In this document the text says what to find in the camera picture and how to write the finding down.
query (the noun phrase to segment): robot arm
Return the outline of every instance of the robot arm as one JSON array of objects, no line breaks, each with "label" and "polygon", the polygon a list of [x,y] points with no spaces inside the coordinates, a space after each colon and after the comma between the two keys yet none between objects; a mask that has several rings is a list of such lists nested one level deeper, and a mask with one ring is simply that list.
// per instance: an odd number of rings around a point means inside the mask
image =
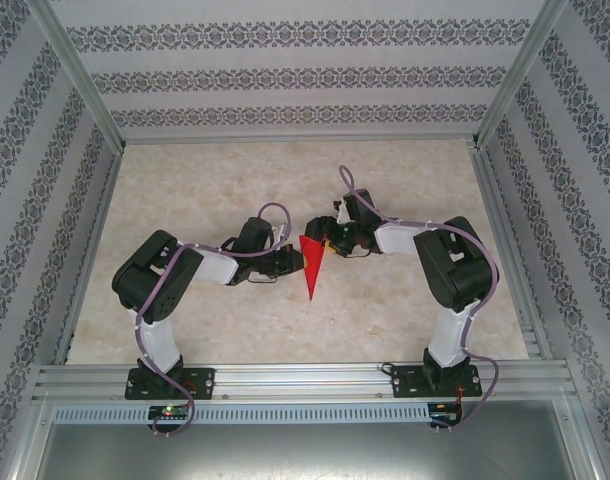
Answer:
[{"label": "robot arm", "polygon": [[[231,256],[263,252],[268,241],[271,248],[275,245],[275,239],[282,238],[283,229],[284,226],[281,226],[275,231],[265,220],[251,217],[239,237],[230,238],[220,249],[203,246],[187,248],[171,267],[168,267],[169,261],[183,243],[163,230],[154,232],[121,266],[112,281],[112,289],[118,294],[121,305],[136,319],[137,312],[161,278],[159,272],[171,268],[138,327],[149,360],[170,377],[180,377],[183,361],[174,340],[171,315],[191,281],[204,280],[234,286],[247,280],[253,272],[277,278],[303,268],[302,255],[291,244],[256,256],[237,259]],[[151,371],[149,362],[143,356],[138,365],[143,375],[151,377],[151,381],[160,388],[167,388],[170,393],[173,391],[173,387],[166,385],[162,378]]]},{"label": "robot arm", "polygon": [[[373,205],[367,190],[356,193]],[[467,319],[492,285],[492,271],[483,253],[468,240],[448,231],[384,222],[352,194],[334,206],[338,218],[313,219],[307,225],[307,236],[328,242],[344,257],[360,245],[370,253],[401,253],[420,258],[430,291],[440,304],[434,336],[423,356],[423,374],[434,391],[452,383],[469,365],[470,359],[462,347]],[[478,239],[463,217],[445,224]]]}]

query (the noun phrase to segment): aluminum frame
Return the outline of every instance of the aluminum frame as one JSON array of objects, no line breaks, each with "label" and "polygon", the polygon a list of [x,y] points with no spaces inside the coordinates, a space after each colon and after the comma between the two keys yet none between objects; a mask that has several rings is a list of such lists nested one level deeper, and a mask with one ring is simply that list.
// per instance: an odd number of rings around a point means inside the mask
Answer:
[{"label": "aluminum frame", "polygon": [[[420,362],[404,363],[420,365]],[[492,402],[547,400],[559,427],[577,479],[603,479],[589,426],[571,372],[564,360],[500,361],[500,379]],[[491,366],[476,363],[484,389]],[[214,397],[201,405],[383,404],[453,401],[454,398],[396,399],[381,364],[211,365],[216,369]],[[56,410],[61,405],[161,405],[164,401],[124,398],[128,365],[43,366],[32,395],[20,443],[8,479],[35,479]],[[463,399],[477,402],[477,398]]]},{"label": "aluminum frame", "polygon": [[468,150],[476,180],[478,181],[478,187],[483,197],[483,205],[487,211],[492,234],[496,241],[501,265],[507,277],[507,284],[516,309],[516,315],[521,327],[532,329],[531,333],[533,333],[534,341],[538,346],[538,351],[534,352],[530,349],[531,345],[527,343],[531,339],[525,338],[528,354],[540,356],[543,359],[552,359],[554,356],[550,349],[543,323],[538,315],[538,309],[534,303],[507,212],[502,208],[503,201],[498,185],[494,180],[487,153],[472,144],[468,146]]},{"label": "aluminum frame", "polygon": [[51,2],[28,0],[27,6],[83,98],[85,106],[92,113],[112,152],[122,154],[125,140]]}]

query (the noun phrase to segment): vent slot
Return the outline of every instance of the vent slot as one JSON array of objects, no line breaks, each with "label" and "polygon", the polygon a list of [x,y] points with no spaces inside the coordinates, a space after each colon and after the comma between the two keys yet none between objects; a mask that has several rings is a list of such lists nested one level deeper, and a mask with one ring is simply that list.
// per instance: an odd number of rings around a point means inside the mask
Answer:
[{"label": "vent slot", "polygon": [[[55,424],[136,425],[148,423],[147,405],[75,405],[58,407]],[[197,405],[194,422],[202,425],[429,422],[426,403],[329,405]],[[180,424],[182,420],[161,420]]]}]

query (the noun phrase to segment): wire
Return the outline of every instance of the wire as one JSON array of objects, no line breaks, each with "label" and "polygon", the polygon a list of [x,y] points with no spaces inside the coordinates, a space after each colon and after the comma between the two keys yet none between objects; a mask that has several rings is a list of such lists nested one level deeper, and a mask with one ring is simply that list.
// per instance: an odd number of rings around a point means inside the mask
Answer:
[{"label": "wire", "polygon": [[265,205],[263,205],[260,210],[258,211],[258,218],[262,218],[263,212],[265,210],[267,210],[269,207],[278,207],[281,210],[283,210],[283,213],[285,214],[285,217],[287,218],[287,223],[290,226],[290,230],[292,228],[292,216],[289,214],[289,210],[287,210],[287,208],[285,207],[285,205],[278,203],[278,202],[268,202]]},{"label": "wire", "polygon": [[156,425],[158,424],[158,421],[163,417],[159,416],[154,419],[154,422],[152,423],[152,430],[154,431],[154,435],[155,436],[164,436],[165,438],[169,438],[169,437],[178,435],[179,433],[181,433],[183,430],[187,429],[191,425],[192,421],[194,420],[194,416],[196,414],[196,404],[194,403],[194,397],[192,397],[192,394],[185,387],[180,385],[174,379],[169,377],[165,372],[163,372],[158,367],[158,365],[156,365],[154,360],[152,360],[152,358],[150,357],[150,355],[147,351],[147,348],[145,348],[145,344],[143,343],[143,339],[141,337],[141,330],[142,330],[141,327],[143,325],[143,315],[145,315],[145,312],[147,311],[147,309],[154,302],[156,295],[158,295],[158,292],[160,291],[161,287],[165,283],[165,280],[167,280],[167,277],[171,273],[172,268],[174,267],[174,265],[180,258],[181,254],[185,250],[194,248],[195,246],[196,245],[194,245],[192,243],[186,243],[184,245],[181,245],[180,248],[178,250],[176,250],[176,252],[174,252],[174,255],[172,256],[171,260],[169,261],[169,264],[167,265],[167,268],[165,268],[165,271],[162,273],[161,277],[158,279],[158,282],[156,282],[156,285],[150,292],[149,296],[147,297],[147,300],[145,300],[145,303],[143,304],[143,306],[136,313],[136,322],[135,322],[136,344],[138,345],[138,349],[141,351],[141,354],[143,355],[145,362],[147,362],[149,367],[154,372],[156,372],[159,377],[161,377],[163,380],[165,380],[167,383],[169,383],[174,388],[176,388],[179,392],[181,392],[183,395],[185,395],[185,397],[187,398],[187,406],[190,409],[190,413],[188,413],[185,423],[180,425],[176,430],[174,430],[172,432],[161,432],[161,431],[157,430]]},{"label": "wire", "polygon": [[463,413],[463,387],[461,387],[461,384],[459,383],[456,386],[456,395],[457,395],[457,399],[456,399],[456,405],[459,406],[458,408],[458,412],[456,412],[456,415],[460,415],[461,413]]},{"label": "wire", "polygon": [[381,213],[380,210],[378,210],[376,207],[371,205],[367,200],[365,200],[363,197],[361,197],[358,194],[358,192],[354,188],[354,176],[352,175],[352,172],[350,171],[349,168],[347,168],[345,165],[341,165],[340,167],[338,167],[338,173],[340,174],[341,179],[343,180],[343,182],[349,189],[349,193],[354,195],[356,197],[356,199],[365,206],[365,208],[367,208],[369,211],[371,211],[372,213],[377,215],[381,220],[388,222],[388,223],[394,223],[397,225],[403,225],[403,226],[408,226],[408,227],[413,227],[413,228],[425,228],[425,229],[430,229],[430,230],[445,230],[445,231],[448,231],[451,233],[455,233],[456,235],[459,235],[459,236],[463,237],[464,239],[468,240],[470,243],[474,244],[474,246],[481,251],[481,253],[483,254],[483,257],[485,258],[485,260],[487,261],[487,264],[490,267],[490,270],[492,272],[492,285],[490,286],[490,289],[489,289],[489,292],[487,292],[487,295],[485,295],[485,297],[483,297],[483,299],[476,306],[474,306],[474,308],[472,308],[469,315],[467,316],[467,320],[465,321],[465,326],[463,327],[463,333],[461,335],[460,344],[461,344],[461,349],[463,350],[463,352],[465,352],[466,355],[469,355],[471,358],[473,358],[475,360],[481,360],[481,361],[491,363],[492,366],[494,367],[494,377],[492,378],[492,382],[491,382],[489,388],[483,395],[483,398],[481,398],[480,402],[478,402],[478,405],[476,405],[476,407],[474,407],[474,409],[470,412],[470,414],[467,417],[465,417],[465,419],[463,419],[463,421],[461,421],[458,424],[459,426],[463,425],[464,422],[470,420],[471,418],[473,418],[474,416],[476,416],[478,414],[478,412],[480,411],[483,404],[492,395],[492,392],[494,391],[494,388],[496,387],[496,384],[498,383],[498,377],[500,375],[500,368],[499,368],[496,360],[494,360],[490,357],[486,357],[484,355],[474,354],[467,349],[467,334],[469,333],[469,330],[472,327],[472,322],[474,321],[474,316],[478,313],[478,311],[481,308],[483,308],[485,305],[487,305],[487,303],[491,300],[492,296],[494,295],[494,292],[496,291],[496,287],[498,286],[498,275],[499,275],[498,272],[499,271],[496,266],[496,262],[494,261],[494,258],[492,257],[492,254],[489,252],[489,250],[487,250],[487,248],[485,248],[485,245],[483,245],[483,243],[479,239],[477,239],[476,237],[471,235],[469,232],[466,232],[465,230],[461,230],[460,228],[453,227],[451,225],[445,225],[444,223],[401,221],[401,220],[398,220],[398,219],[395,219],[392,217],[388,217],[387,215]]},{"label": "wire", "polygon": [[391,377],[394,375],[392,373],[392,370],[394,370],[394,367],[395,367],[395,365],[393,363],[385,362],[383,365],[381,365],[381,372],[383,372],[388,377]]},{"label": "wire", "polygon": [[185,380],[183,383],[181,383],[181,385],[183,385],[183,386],[186,386],[186,385],[187,385],[187,388],[191,388],[191,389],[192,389],[192,390],[191,390],[192,392],[195,392],[195,391],[196,391],[196,385],[194,385],[194,382],[191,382],[191,381],[189,381],[189,380]]}]

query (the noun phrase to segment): patterned wallpaper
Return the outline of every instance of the patterned wallpaper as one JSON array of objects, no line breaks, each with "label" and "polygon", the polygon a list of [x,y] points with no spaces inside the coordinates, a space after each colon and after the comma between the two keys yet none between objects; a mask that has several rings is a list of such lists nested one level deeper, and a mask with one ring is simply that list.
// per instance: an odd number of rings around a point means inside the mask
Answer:
[{"label": "patterned wallpaper", "polygon": [[100,129],[22,0],[0,0],[0,473],[51,363],[110,168]]},{"label": "patterned wallpaper", "polygon": [[123,135],[150,141],[474,133],[542,4],[52,3]]},{"label": "patterned wallpaper", "polygon": [[610,0],[570,2],[487,149],[610,474]]}]

